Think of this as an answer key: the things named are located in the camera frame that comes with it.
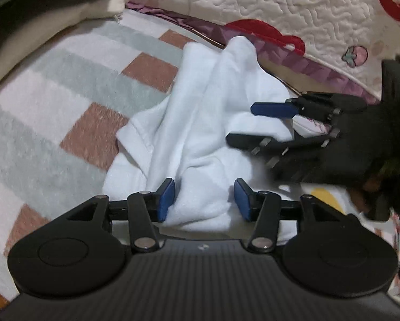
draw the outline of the purple fabric edge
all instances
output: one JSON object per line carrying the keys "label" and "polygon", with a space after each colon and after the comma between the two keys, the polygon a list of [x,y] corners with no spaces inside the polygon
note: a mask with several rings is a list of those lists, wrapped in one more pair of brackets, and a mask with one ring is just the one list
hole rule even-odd
{"label": "purple fabric edge", "polygon": [[228,41],[235,36],[245,36],[255,46],[259,57],[267,59],[277,65],[286,66],[294,72],[307,75],[319,83],[329,85],[334,88],[337,93],[362,97],[369,104],[378,103],[377,98],[343,74],[340,74],[339,72],[311,59],[307,59],[289,49],[264,41],[254,35],[232,30],[223,25],[214,24],[198,18],[163,10],[161,8],[147,7],[133,2],[128,2],[126,7],[140,13],[166,19],[184,29],[194,29],[223,45],[226,45]]}

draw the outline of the blue gripper pad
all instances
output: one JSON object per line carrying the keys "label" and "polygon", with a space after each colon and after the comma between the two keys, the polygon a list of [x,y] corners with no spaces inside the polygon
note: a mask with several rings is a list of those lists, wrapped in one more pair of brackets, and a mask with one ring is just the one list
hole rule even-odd
{"label": "blue gripper pad", "polygon": [[251,208],[249,206],[248,194],[244,191],[240,183],[234,181],[234,200],[239,208],[240,214],[246,221],[251,220]]}
{"label": "blue gripper pad", "polygon": [[254,102],[251,106],[251,113],[255,116],[293,118],[299,112],[289,102]]}
{"label": "blue gripper pad", "polygon": [[163,222],[166,219],[167,210],[175,201],[175,181],[171,178],[167,178],[162,186],[165,186],[165,189],[161,193],[159,206],[157,208],[157,220],[159,222]]}

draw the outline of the purple ruffle trim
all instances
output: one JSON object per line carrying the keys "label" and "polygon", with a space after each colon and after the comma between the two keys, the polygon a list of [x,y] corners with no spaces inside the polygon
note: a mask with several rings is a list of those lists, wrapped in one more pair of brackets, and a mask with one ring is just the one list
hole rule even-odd
{"label": "purple ruffle trim", "polygon": [[324,83],[334,88],[336,93],[356,95],[364,98],[369,104],[376,104],[378,102],[377,98],[343,74],[311,59],[307,59],[289,49],[264,41],[254,35],[232,30],[223,25],[206,22],[198,18],[160,8],[151,8],[133,2],[128,2],[126,7],[137,12],[166,19],[184,29],[197,30],[201,34],[223,45],[226,45],[235,36],[245,36],[255,46],[258,57],[261,59],[267,59],[277,65],[286,66],[296,73],[307,75],[319,83]]}

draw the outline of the white cloth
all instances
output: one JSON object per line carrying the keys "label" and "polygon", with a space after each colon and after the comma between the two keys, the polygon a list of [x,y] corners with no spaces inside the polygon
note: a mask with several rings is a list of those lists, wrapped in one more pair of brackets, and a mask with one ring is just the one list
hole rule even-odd
{"label": "white cloth", "polygon": [[[165,178],[173,178],[177,198],[162,233],[198,239],[249,237],[253,224],[243,220],[234,202],[237,178],[254,190],[275,191],[285,199],[298,200],[314,185],[271,187],[264,161],[228,147],[225,136],[233,131],[292,139],[291,121],[250,112],[255,101],[283,102],[289,96],[280,81],[259,67],[246,38],[233,38],[221,53],[187,44],[172,94],[118,131],[120,153],[103,193],[111,200],[125,199],[144,189],[155,191]],[[344,191],[327,189],[344,212],[352,212],[344,208],[350,203]],[[281,221],[278,244],[294,235],[295,222]]]}

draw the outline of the checkered blanket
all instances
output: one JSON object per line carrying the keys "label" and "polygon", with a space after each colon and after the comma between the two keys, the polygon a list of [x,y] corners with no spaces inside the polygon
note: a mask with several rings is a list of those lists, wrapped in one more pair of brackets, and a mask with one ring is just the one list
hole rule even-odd
{"label": "checkered blanket", "polygon": [[58,34],[0,85],[0,296],[17,295],[12,245],[101,192],[116,131],[165,98],[192,40],[210,46],[126,10]]}

